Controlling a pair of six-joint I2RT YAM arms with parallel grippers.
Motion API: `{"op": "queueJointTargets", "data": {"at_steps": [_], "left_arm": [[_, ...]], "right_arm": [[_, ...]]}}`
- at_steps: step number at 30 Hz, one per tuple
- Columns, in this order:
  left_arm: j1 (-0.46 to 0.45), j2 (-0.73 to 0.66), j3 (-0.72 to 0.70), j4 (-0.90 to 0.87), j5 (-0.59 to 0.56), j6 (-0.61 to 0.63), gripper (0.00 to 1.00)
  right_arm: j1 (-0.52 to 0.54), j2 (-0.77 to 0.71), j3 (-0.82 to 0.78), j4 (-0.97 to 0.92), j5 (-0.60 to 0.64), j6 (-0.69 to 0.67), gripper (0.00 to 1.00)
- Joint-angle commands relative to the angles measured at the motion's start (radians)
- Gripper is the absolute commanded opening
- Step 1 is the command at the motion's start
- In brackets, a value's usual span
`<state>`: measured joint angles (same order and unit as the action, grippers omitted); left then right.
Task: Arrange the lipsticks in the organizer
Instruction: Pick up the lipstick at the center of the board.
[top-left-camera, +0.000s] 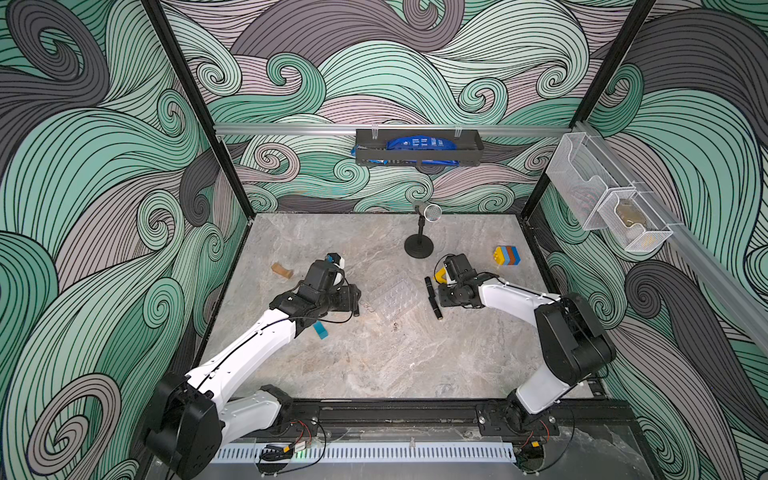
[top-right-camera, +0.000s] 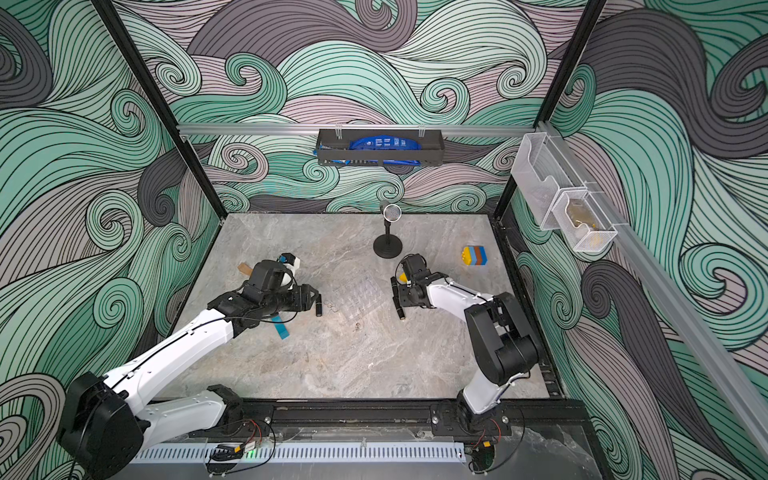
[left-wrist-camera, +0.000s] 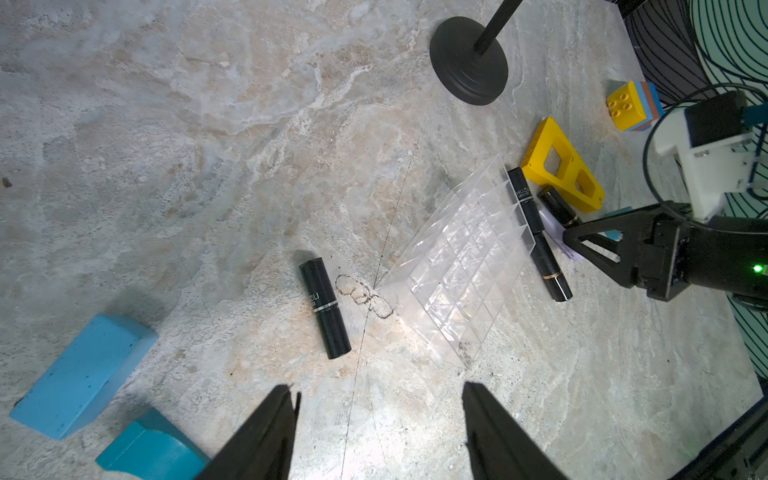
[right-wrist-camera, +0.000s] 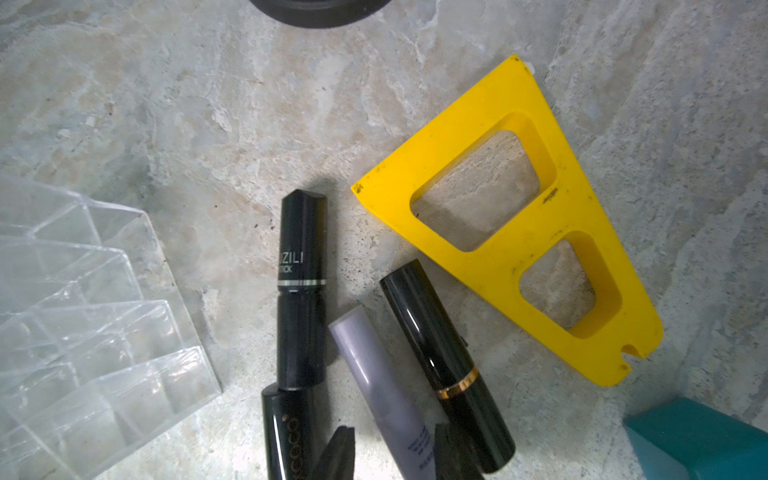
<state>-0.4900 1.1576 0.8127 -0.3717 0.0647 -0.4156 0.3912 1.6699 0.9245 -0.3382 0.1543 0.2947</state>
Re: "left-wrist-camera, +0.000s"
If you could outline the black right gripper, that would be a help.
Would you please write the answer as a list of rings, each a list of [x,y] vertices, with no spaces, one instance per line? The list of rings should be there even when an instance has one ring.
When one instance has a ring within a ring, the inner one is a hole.
[[[662,205],[569,227],[565,244],[618,285],[668,301],[690,285],[767,300],[767,220],[714,216],[705,226]]]

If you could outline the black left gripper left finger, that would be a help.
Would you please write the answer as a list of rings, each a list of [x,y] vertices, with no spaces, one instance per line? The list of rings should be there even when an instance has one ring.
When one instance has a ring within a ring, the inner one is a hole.
[[[275,386],[196,479],[287,479],[300,403]]]

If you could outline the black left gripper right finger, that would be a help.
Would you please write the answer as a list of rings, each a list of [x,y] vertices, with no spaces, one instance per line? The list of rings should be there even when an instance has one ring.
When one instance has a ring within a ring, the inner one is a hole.
[[[482,383],[462,391],[474,479],[566,479]]]

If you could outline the short black lipstick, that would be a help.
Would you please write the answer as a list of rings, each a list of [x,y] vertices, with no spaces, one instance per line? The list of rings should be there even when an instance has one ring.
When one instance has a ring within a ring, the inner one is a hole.
[[[552,185],[543,187],[538,193],[538,199],[563,228],[568,229],[582,223],[573,208]]]

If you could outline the black lipstick gold band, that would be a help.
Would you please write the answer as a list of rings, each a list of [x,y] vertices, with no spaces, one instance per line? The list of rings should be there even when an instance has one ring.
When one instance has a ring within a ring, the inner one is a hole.
[[[543,232],[533,234],[535,242],[531,258],[555,302],[566,302],[573,297],[570,286],[554,257]]]

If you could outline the black lipstick silver band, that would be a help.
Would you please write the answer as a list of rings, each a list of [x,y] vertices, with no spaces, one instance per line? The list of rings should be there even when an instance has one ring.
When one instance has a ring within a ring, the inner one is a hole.
[[[351,351],[351,344],[324,261],[321,257],[299,266],[329,359]]]

